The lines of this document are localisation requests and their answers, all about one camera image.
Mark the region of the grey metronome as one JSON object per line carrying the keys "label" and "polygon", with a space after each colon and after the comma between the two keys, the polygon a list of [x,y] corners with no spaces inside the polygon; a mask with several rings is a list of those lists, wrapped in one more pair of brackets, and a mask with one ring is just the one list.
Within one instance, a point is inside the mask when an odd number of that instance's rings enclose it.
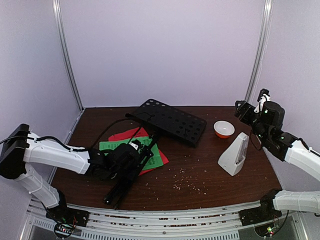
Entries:
{"label": "grey metronome", "polygon": [[221,154],[218,159],[218,165],[229,175],[235,176],[243,168],[247,149],[249,144],[249,136],[241,132],[232,144]]}

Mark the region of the black perforated music stand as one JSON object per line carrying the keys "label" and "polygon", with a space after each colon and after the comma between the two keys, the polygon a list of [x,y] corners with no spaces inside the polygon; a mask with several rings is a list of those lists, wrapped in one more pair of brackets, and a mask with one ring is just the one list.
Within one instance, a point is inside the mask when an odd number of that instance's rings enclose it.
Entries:
{"label": "black perforated music stand", "polygon": [[126,117],[153,132],[149,136],[151,143],[148,146],[142,144],[140,151],[136,151],[128,144],[135,138],[134,136],[128,143],[122,143],[114,150],[104,150],[106,157],[112,163],[110,171],[113,176],[118,177],[118,181],[102,201],[114,209],[119,208],[140,172],[153,156],[151,149],[161,136],[168,135],[184,144],[196,147],[207,124],[202,118],[155,99],[147,100],[134,112],[126,114]]}

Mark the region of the red paper sheet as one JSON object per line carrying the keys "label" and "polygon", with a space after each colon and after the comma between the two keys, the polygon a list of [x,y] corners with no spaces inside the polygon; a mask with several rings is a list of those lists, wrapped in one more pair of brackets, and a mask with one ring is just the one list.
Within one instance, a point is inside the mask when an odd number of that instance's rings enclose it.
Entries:
{"label": "red paper sheet", "polygon": [[[124,131],[124,132],[121,132],[121,133],[116,133],[112,136],[110,136],[108,138],[109,141],[123,141],[123,140],[129,140],[130,137],[132,137],[134,135],[134,133],[138,130],[139,128],[136,127],[136,128],[133,128],[133,129],[130,129],[130,130],[127,130],[127,131]],[[137,134],[135,135],[136,137],[148,137],[148,133],[147,131],[142,127],[138,132]],[[164,155],[164,153],[161,151],[161,150],[158,150],[159,152],[159,157],[161,158],[161,161],[162,163],[158,166],[154,166],[154,167],[150,167],[150,166],[145,166],[143,168],[143,170],[140,172],[140,176],[145,174],[145,173],[148,173],[156,168],[159,168],[163,165],[166,165],[169,163],[169,160],[168,158]]]}

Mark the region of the green paper sheet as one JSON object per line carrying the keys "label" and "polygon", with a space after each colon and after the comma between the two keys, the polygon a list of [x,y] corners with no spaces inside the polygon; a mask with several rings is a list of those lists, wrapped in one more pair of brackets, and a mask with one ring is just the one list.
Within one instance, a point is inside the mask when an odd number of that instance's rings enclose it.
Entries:
{"label": "green paper sheet", "polygon": [[[125,140],[118,140],[118,141],[101,141],[99,143],[99,150],[114,150],[116,147],[118,147],[120,144],[127,144],[129,142],[130,139],[125,139]],[[149,138],[148,136],[144,136],[144,137],[134,137],[130,143],[132,143],[134,140],[138,140],[140,141],[141,144],[143,144],[144,146],[148,146],[152,139]],[[160,151],[158,149],[157,144],[155,144],[152,148],[151,148],[151,152],[153,153],[153,156],[148,160],[148,162],[146,163],[146,165],[143,167],[143,171],[146,170],[151,170],[154,168],[158,168],[163,166],[163,161],[162,158],[160,156]]]}

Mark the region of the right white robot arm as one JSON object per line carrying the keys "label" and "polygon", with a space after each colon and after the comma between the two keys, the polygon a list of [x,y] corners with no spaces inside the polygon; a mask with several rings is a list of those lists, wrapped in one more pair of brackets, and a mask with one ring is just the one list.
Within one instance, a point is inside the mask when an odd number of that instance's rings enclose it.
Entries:
{"label": "right white robot arm", "polygon": [[[282,130],[285,109],[274,101],[266,101],[255,107],[244,100],[235,102],[235,116],[251,127],[260,141],[260,147],[268,150],[282,162],[289,163],[320,179],[320,154],[308,147],[305,141]],[[273,190],[267,200],[256,210],[259,220],[268,220],[276,211],[299,211],[320,215],[319,191]]]}

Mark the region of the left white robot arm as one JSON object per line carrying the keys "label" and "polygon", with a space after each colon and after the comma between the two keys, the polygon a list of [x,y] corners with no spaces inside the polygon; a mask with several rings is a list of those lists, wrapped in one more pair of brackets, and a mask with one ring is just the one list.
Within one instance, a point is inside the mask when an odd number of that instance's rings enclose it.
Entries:
{"label": "left white robot arm", "polygon": [[136,167],[143,147],[139,140],[121,143],[114,150],[65,145],[54,136],[40,137],[30,132],[29,125],[24,123],[1,140],[0,144],[0,175],[20,183],[61,222],[72,218],[65,196],[47,183],[32,167],[32,163],[108,180]]}

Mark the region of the orange and white bowl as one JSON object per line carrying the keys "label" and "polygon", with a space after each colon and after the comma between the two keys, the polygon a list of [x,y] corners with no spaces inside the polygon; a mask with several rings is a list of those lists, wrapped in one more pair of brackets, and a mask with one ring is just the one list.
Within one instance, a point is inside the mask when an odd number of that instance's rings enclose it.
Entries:
{"label": "orange and white bowl", "polygon": [[235,133],[235,127],[228,121],[219,120],[213,124],[215,134],[221,139],[227,139]]}

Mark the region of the right aluminium frame post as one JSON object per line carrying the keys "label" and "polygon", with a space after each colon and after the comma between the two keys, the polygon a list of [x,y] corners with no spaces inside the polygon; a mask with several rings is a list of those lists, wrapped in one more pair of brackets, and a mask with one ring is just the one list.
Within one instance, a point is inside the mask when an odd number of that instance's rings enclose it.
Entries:
{"label": "right aluminium frame post", "polygon": [[263,61],[264,53],[267,49],[267,44],[268,44],[268,39],[270,34],[273,5],[274,5],[273,0],[264,1],[263,14],[262,14],[258,44],[256,48],[256,54],[255,54],[253,67],[252,67],[248,87],[247,87],[245,98],[244,98],[244,100],[249,103],[253,102],[257,85],[259,82],[261,70],[262,70],[262,61]]}

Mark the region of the aluminium frame post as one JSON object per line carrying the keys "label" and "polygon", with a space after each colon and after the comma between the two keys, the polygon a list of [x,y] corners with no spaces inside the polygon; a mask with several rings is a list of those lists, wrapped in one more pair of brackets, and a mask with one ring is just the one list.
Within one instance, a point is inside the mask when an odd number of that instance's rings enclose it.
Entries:
{"label": "aluminium frame post", "polygon": [[264,53],[267,49],[267,44],[268,44],[268,39],[270,34],[273,5],[274,5],[273,0],[264,1],[263,14],[262,14],[258,44],[256,48],[256,54],[255,54],[253,67],[252,67],[248,87],[247,87],[245,98],[244,98],[244,100],[249,103],[253,102],[257,85],[259,82],[261,70],[262,70],[262,61],[263,61]]}
{"label": "aluminium frame post", "polygon": [[61,12],[61,3],[60,0],[53,0],[52,1],[52,7],[53,7],[53,14],[58,30],[58,35],[59,35],[59,41],[61,45],[61,50],[62,50],[62,57],[63,57],[63,62],[64,66],[66,69],[68,81],[70,83],[71,91],[72,94],[75,98],[76,105],[79,109],[80,112],[82,112],[85,108],[83,106],[80,93],[78,90],[78,86],[75,80],[73,68],[72,68],[72,63],[70,59],[70,54],[68,51],[68,45],[67,45],[67,39],[65,35],[65,30],[64,30],[64,24],[63,24],[63,16]]}

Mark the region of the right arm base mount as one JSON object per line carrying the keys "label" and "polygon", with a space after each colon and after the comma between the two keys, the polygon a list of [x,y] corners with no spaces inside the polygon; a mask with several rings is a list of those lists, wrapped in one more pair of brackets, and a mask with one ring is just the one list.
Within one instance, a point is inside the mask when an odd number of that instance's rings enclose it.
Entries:
{"label": "right arm base mount", "polygon": [[239,218],[242,226],[255,225],[262,222],[273,220],[274,217],[281,217],[282,212],[279,210],[263,209],[260,207],[244,209],[239,212]]}

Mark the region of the aluminium front rail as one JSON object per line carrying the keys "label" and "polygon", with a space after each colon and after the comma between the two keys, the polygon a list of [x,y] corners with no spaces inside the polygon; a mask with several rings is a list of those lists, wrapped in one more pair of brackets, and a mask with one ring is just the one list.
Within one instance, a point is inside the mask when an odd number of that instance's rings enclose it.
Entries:
{"label": "aluminium front rail", "polygon": [[113,210],[71,204],[89,213],[87,225],[77,226],[71,240],[260,240],[259,227],[281,227],[273,240],[309,239],[301,214],[290,212],[282,217],[244,226],[240,211],[258,207],[258,201],[221,207],[134,211]]}

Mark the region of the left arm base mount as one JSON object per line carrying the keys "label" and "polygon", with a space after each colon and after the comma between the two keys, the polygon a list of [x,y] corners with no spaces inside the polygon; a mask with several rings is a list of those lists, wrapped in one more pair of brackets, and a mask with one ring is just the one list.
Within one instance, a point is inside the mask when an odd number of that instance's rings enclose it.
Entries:
{"label": "left arm base mount", "polygon": [[71,227],[86,227],[90,213],[85,210],[69,208],[63,210],[46,210],[46,217],[56,223],[66,224]]}

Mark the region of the left aluminium frame post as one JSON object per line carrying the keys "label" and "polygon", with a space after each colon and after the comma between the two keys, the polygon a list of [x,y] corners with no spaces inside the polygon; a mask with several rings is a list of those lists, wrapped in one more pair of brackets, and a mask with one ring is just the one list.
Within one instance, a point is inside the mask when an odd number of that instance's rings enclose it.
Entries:
{"label": "left aluminium frame post", "polygon": [[70,54],[68,51],[68,45],[67,45],[67,39],[65,35],[65,30],[64,30],[64,24],[63,24],[63,16],[61,12],[61,3],[60,0],[53,0],[52,1],[52,7],[53,7],[53,14],[58,30],[58,35],[59,35],[59,41],[61,45],[61,50],[62,50],[62,57],[63,57],[63,62],[64,66],[66,69],[68,81],[70,83],[71,91],[72,94],[75,98],[76,105],[79,109],[80,112],[82,112],[85,108],[83,106],[80,93],[78,90],[78,86],[75,80],[73,68],[72,68],[72,63],[70,59]]}

